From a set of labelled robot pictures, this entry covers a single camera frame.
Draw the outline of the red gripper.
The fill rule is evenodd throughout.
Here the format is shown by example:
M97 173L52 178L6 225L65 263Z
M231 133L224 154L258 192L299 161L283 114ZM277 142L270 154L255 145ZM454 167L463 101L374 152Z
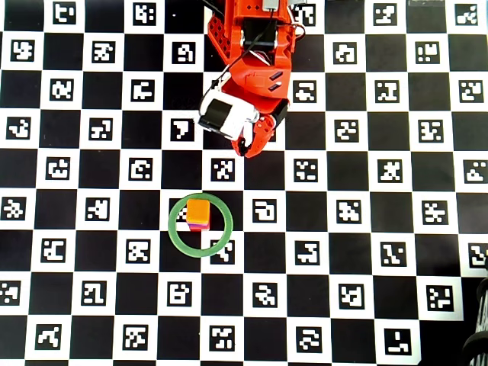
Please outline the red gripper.
M238 153L246 158L257 156L285 119L289 104L290 58L277 56L274 64L266 66L255 56L245 56L230 68L230 79L222 90L252 104L261 116L255 123L246 124L244 138L238 140Z

